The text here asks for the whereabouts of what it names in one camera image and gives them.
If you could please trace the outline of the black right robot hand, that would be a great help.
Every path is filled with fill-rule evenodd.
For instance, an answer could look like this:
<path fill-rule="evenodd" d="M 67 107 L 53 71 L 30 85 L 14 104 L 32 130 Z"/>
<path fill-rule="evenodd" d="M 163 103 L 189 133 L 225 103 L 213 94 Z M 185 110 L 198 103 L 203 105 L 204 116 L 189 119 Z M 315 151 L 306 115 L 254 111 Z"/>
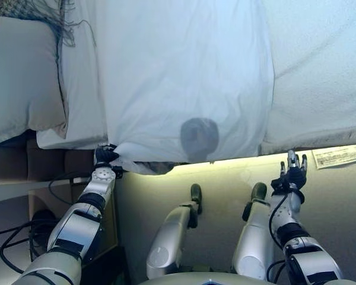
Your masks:
<path fill-rule="evenodd" d="M 300 161 L 299 155 L 294 150 L 287 153 L 287 164 L 280 163 L 280 178 L 284 185 L 293 185 L 295 189 L 300 190 L 307 181 L 307 156 L 302 155 Z"/>

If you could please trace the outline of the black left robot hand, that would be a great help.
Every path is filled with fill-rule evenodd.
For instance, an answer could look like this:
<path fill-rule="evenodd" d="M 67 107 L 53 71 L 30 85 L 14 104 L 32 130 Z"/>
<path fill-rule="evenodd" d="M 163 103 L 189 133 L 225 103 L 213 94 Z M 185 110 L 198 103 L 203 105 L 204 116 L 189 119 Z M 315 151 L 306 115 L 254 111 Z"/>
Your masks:
<path fill-rule="evenodd" d="M 95 150 L 94 164 L 109 164 L 119 158 L 119 154 L 115 152 L 116 145 L 99 145 Z"/>

